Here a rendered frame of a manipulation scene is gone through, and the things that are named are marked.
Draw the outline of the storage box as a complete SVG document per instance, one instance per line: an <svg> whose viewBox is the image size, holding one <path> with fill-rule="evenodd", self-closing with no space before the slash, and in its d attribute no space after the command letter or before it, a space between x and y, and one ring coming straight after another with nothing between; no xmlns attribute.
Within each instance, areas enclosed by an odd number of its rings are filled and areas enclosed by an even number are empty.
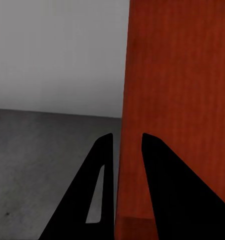
<svg viewBox="0 0 225 240"><path fill-rule="evenodd" d="M130 0L121 119L114 240L159 240L144 133L225 203L225 0Z"/></svg>

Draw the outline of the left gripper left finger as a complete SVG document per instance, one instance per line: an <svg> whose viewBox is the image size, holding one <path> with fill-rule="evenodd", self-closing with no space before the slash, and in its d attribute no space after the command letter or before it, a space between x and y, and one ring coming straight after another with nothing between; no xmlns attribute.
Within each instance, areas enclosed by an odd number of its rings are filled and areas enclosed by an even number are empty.
<svg viewBox="0 0 225 240"><path fill-rule="evenodd" d="M103 165L101 219L86 223ZM114 240L112 133L95 141L38 240Z"/></svg>

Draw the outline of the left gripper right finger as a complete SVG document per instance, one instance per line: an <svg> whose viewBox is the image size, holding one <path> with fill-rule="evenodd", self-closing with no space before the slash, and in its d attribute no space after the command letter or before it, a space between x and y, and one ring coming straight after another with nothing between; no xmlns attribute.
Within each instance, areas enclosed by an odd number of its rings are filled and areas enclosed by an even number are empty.
<svg viewBox="0 0 225 240"><path fill-rule="evenodd" d="M225 203L160 138L141 152L159 240L225 240Z"/></svg>

